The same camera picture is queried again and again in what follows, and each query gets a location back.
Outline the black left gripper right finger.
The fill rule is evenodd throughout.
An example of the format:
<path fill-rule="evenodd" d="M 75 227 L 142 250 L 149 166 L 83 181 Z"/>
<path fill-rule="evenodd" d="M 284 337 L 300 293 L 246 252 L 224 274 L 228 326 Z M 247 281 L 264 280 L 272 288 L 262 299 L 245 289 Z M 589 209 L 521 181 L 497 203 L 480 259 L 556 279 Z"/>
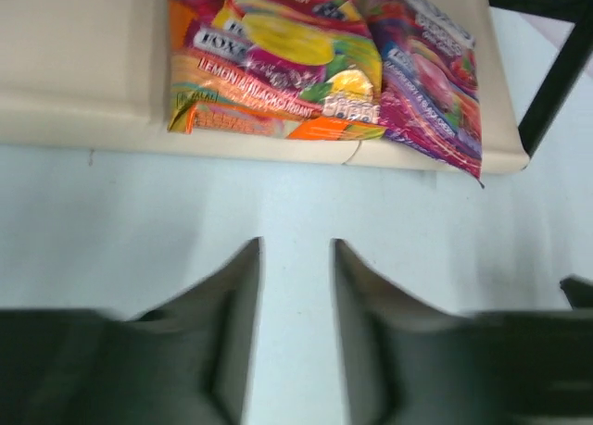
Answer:
<path fill-rule="evenodd" d="M 334 241 L 354 424 L 588 424 L 592 309 L 452 315 Z"/>

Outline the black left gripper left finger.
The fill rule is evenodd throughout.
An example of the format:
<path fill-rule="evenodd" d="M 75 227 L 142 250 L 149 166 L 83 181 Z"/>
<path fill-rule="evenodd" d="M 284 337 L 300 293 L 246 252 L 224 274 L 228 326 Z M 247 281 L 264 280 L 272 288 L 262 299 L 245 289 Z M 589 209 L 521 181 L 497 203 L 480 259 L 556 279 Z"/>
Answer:
<path fill-rule="evenodd" d="M 238 424 L 260 275 L 252 239 L 135 319 L 91 309 L 1 313 L 5 424 Z"/>

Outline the purple berries candy bag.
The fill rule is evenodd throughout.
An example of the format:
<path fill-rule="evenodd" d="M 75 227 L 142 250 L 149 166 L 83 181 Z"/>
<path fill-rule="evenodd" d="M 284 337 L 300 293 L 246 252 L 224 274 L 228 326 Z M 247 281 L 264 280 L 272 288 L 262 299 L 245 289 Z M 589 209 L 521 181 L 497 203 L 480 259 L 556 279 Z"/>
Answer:
<path fill-rule="evenodd" d="M 429 0 L 365 0 L 365 18 L 382 59 L 384 139 L 479 179 L 474 37 Z"/>

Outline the orange fruits candy bag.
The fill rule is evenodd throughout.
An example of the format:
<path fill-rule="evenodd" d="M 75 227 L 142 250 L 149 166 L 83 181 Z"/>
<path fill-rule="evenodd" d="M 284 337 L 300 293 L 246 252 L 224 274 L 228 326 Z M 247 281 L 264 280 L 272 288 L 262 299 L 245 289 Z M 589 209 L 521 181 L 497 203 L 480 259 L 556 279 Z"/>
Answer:
<path fill-rule="evenodd" d="M 381 59 L 358 0 L 168 0 L 169 131 L 383 135 Z"/>

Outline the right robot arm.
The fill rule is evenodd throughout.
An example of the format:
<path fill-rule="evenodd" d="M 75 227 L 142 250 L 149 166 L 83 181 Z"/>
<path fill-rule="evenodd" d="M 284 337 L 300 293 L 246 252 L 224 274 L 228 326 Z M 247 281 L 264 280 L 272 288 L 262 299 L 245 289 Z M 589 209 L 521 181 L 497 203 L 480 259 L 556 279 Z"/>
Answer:
<path fill-rule="evenodd" d="M 593 308 L 592 282 L 576 275 L 561 280 L 560 287 L 572 309 Z"/>

